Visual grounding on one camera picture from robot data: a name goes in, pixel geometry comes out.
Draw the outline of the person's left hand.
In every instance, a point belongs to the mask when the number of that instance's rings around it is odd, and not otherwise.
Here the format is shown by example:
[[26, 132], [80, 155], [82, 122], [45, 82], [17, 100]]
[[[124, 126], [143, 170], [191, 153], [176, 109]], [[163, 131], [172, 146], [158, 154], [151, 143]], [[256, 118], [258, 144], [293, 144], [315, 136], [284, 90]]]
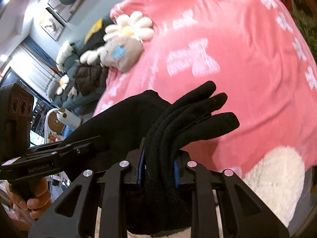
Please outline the person's left hand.
[[32, 187], [34, 196], [27, 201], [12, 188], [12, 185], [5, 181], [5, 188], [10, 200], [24, 212], [28, 213], [32, 219], [40, 218], [52, 204], [51, 193], [48, 189], [48, 182], [45, 177], [39, 179]]

